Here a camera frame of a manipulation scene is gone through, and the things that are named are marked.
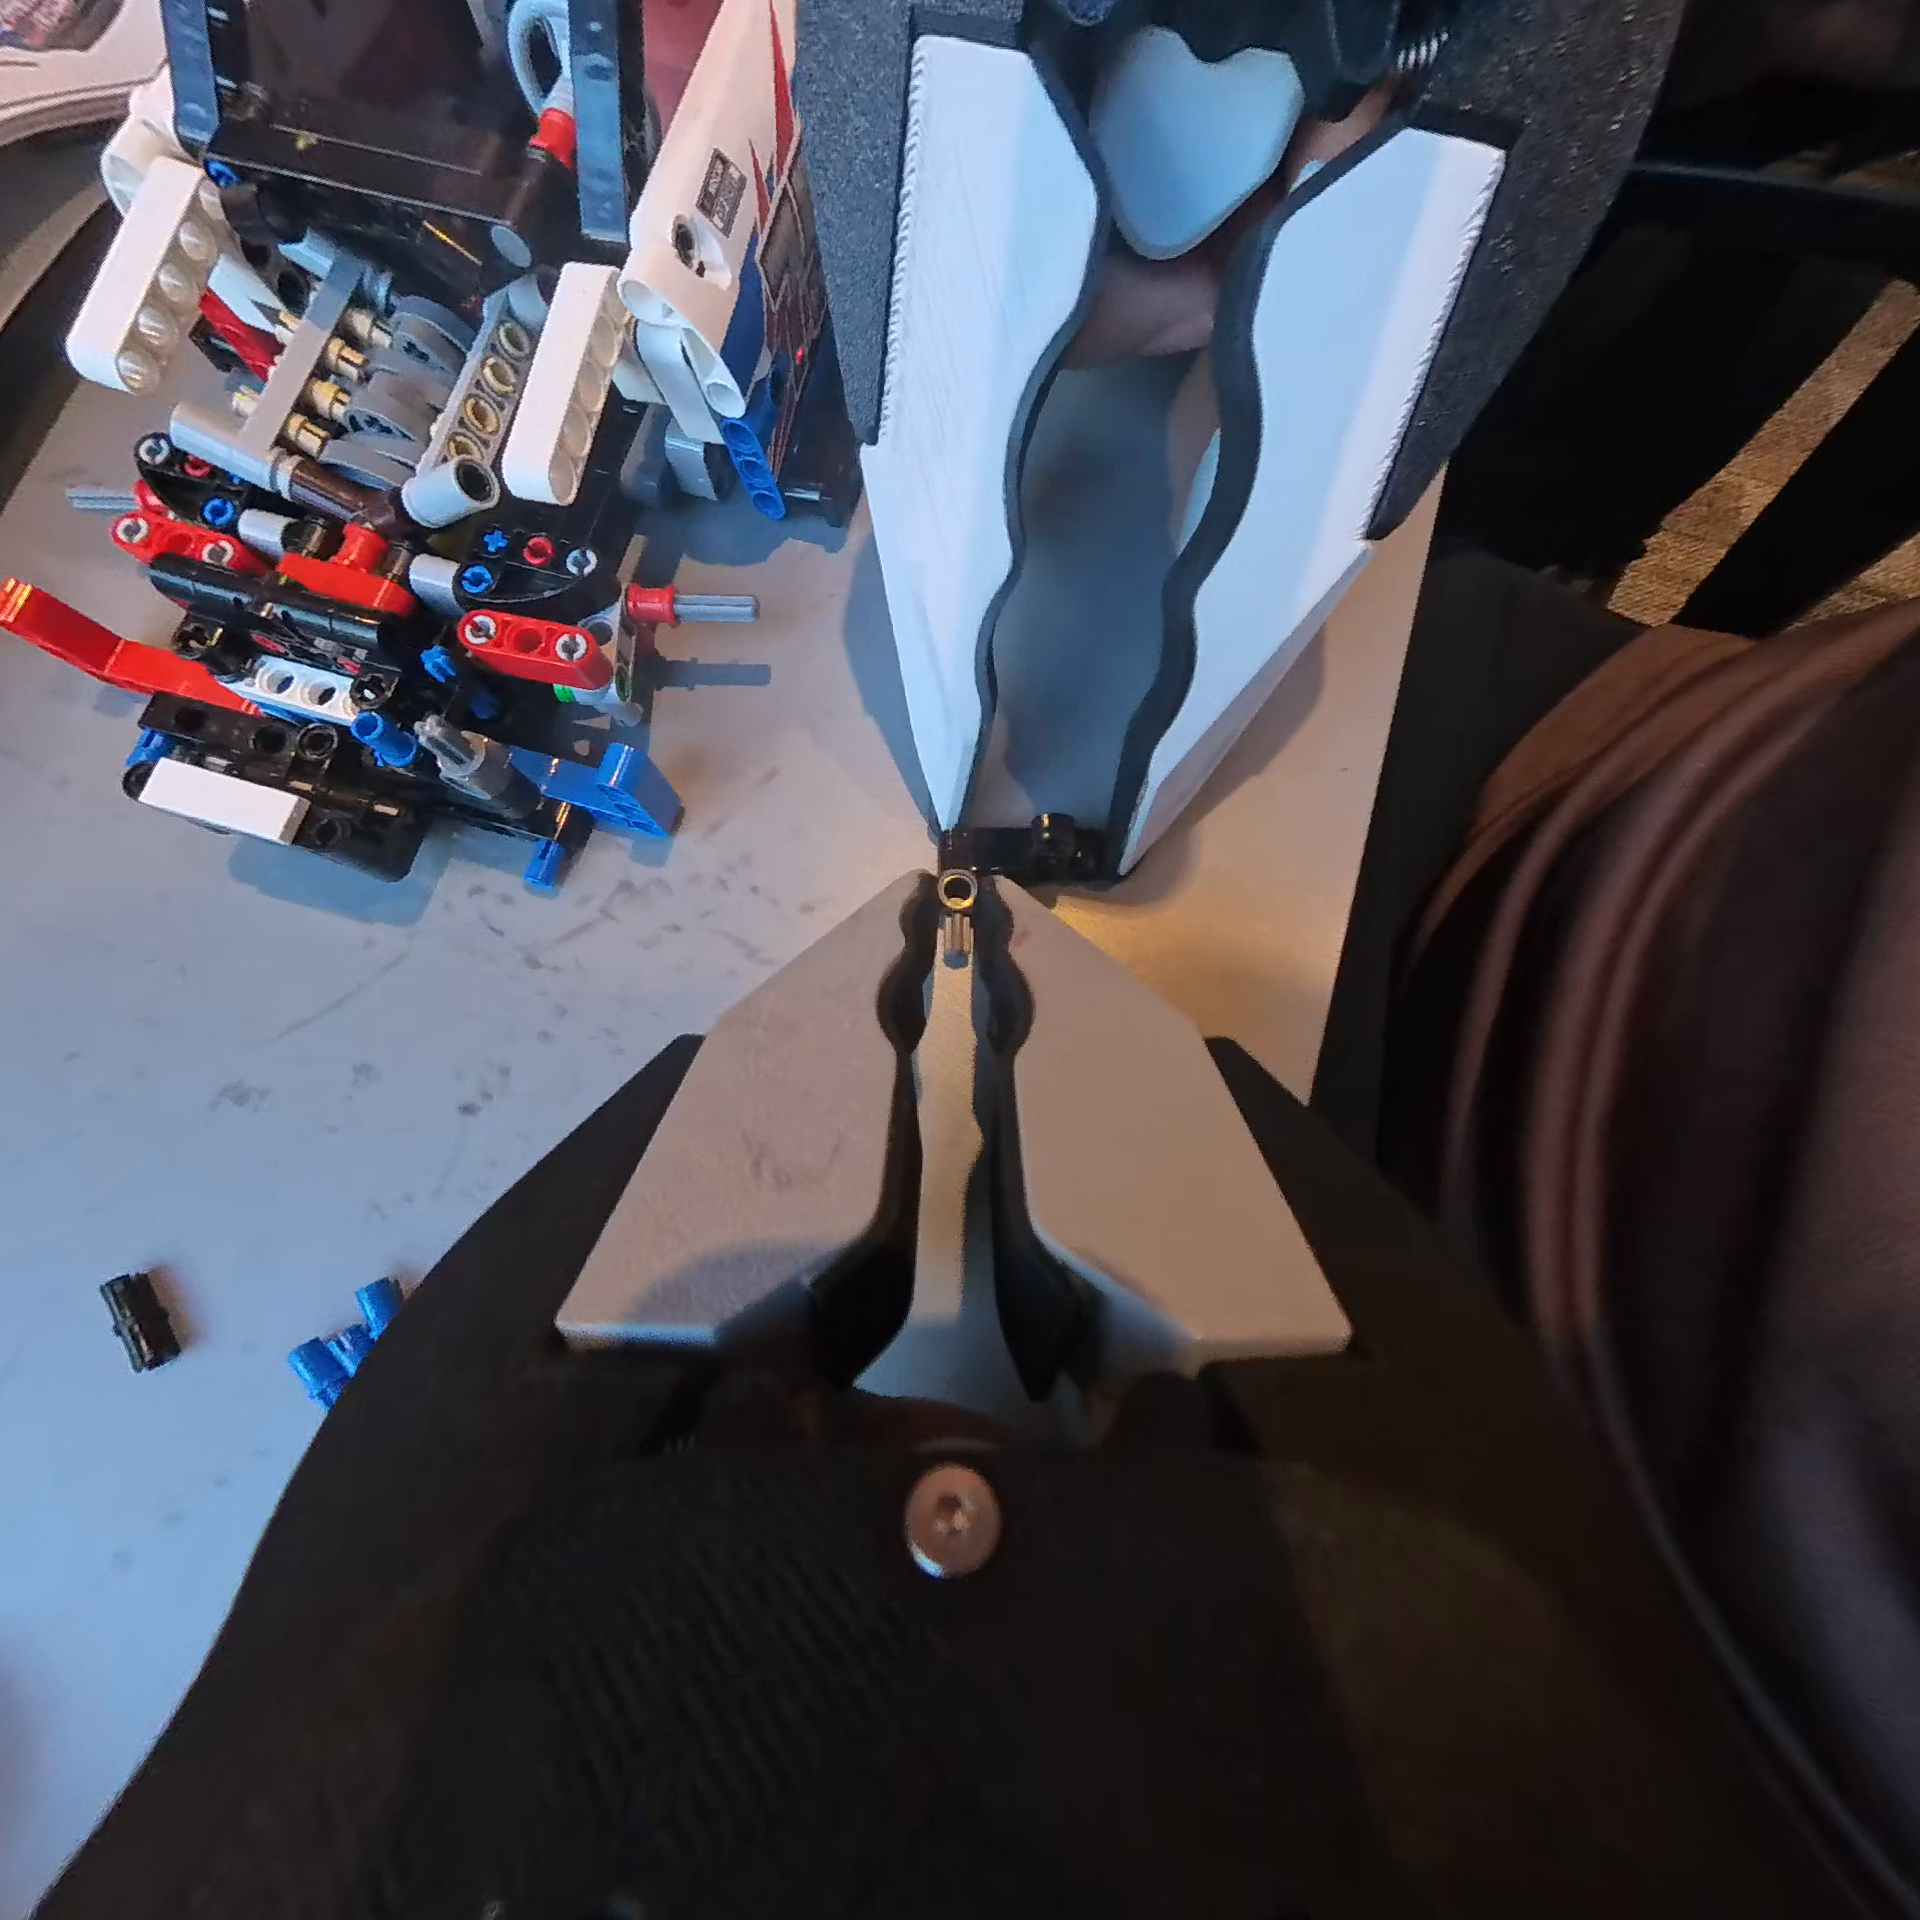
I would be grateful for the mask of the black brick connector pin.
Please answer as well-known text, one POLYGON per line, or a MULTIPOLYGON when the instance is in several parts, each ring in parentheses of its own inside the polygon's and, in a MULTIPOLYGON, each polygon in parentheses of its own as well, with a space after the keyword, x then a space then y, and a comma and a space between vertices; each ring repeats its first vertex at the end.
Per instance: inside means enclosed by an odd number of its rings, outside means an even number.
POLYGON ((151 1269, 130 1269, 98 1286, 132 1374, 146 1376, 183 1354, 183 1340, 163 1286, 151 1269))

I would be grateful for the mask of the grey desk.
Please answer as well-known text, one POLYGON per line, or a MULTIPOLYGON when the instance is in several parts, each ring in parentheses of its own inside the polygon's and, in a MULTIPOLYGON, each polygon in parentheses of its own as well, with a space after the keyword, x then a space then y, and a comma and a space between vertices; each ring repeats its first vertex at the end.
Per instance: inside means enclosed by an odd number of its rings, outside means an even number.
MULTIPOLYGON (((1099 801, 1151 665, 1158 547, 1209 370, 1066 370, 1024 468, 1028 559, 979 803, 1099 801), (1115 683, 1049 723, 1078 647, 1115 683)), ((1169 833, 1064 917, 1308 1093, 1438 491, 1386 539, 1169 833)), ((644 1068, 931 853, 862 506, 780 534, 705 506, 649 581, 754 592, 662 635, 668 846, 598 835, 556 895, 516 846, 406 879, 124 797, 140 700, 5 634, 5 1915, 146 1758, 322 1413, 287 1364, 360 1284, 422 1277, 644 1068), (98 1284, 165 1281, 132 1372, 98 1284)))

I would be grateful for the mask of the person's right hand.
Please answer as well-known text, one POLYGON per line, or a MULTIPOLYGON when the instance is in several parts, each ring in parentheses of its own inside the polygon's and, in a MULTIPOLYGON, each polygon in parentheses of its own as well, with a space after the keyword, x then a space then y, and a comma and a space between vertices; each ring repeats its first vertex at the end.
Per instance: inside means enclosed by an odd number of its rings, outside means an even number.
POLYGON ((1198 253, 1110 251, 1064 368, 1095 370, 1192 354, 1212 341, 1221 273, 1198 253))

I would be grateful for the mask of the brick model race car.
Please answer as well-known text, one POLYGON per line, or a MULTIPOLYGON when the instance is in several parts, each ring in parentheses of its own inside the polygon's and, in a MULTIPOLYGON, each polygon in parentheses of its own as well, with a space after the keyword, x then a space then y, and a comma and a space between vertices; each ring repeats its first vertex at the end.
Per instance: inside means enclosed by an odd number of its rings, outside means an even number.
POLYGON ((65 358, 171 401, 81 498, 173 628, 5 579, 5 634, 143 698, 123 790, 206 829, 400 879, 474 828, 542 894, 668 840, 659 634, 759 599, 652 585, 652 521, 858 501, 798 6, 158 13, 65 358))

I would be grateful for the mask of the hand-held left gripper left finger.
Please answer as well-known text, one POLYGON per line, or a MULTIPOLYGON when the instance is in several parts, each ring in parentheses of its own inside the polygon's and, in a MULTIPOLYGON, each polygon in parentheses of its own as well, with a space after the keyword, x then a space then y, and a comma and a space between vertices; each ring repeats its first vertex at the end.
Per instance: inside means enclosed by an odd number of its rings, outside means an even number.
POLYGON ((556 1313, 569 1344, 864 1374, 915 1289, 921 1040, 913 872, 714 1019, 556 1313))

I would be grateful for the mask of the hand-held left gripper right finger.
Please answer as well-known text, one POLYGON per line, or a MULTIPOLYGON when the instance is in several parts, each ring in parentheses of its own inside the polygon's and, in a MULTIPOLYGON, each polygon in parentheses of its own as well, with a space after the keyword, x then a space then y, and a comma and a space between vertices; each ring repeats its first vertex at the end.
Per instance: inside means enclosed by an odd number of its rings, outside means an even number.
POLYGON ((1192 1019, 1009 877, 980 988, 996 1309, 1033 1399, 1351 1344, 1192 1019))

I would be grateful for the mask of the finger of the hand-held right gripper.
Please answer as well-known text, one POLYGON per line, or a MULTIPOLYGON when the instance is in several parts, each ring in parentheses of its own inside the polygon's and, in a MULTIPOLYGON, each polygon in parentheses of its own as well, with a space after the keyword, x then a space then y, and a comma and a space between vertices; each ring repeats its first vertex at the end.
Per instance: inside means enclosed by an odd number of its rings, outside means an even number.
POLYGON ((931 821, 968 803, 1047 385, 1109 235, 1087 126, 1040 51, 915 44, 877 439, 877 561, 931 821))
POLYGON ((1506 168, 1382 123, 1244 235, 1212 328, 1212 486, 1163 592, 1165 652, 1109 825, 1133 872, 1371 564, 1375 521, 1506 168))

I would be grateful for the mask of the black angled brick beam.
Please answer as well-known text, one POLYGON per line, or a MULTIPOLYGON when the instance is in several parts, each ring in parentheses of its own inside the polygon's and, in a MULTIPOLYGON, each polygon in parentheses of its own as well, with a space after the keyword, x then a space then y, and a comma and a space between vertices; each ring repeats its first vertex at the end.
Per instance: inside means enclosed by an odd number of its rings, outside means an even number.
POLYGON ((939 869, 966 869, 1015 883, 1102 887, 1118 869, 1105 828, 1066 811, 1042 811, 1020 825, 962 823, 939 840, 939 869))

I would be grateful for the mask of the person's black trousers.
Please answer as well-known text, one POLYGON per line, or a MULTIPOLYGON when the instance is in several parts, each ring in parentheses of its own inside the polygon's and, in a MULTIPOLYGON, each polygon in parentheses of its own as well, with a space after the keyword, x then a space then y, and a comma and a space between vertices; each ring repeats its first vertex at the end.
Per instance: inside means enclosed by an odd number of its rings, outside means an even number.
POLYGON ((1461 1005, 1487 919, 1480 842, 1570 778, 1649 682, 1643 630, 1447 536, 1412 614, 1311 1106, 1435 1213, 1461 1005))

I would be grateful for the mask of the open instruction booklet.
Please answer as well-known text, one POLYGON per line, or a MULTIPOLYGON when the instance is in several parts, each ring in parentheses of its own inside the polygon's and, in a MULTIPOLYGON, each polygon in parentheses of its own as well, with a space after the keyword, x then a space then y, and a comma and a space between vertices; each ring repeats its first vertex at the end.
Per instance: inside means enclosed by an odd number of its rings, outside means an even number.
POLYGON ((158 2, 3 2, 3 145, 119 120, 165 59, 158 2))

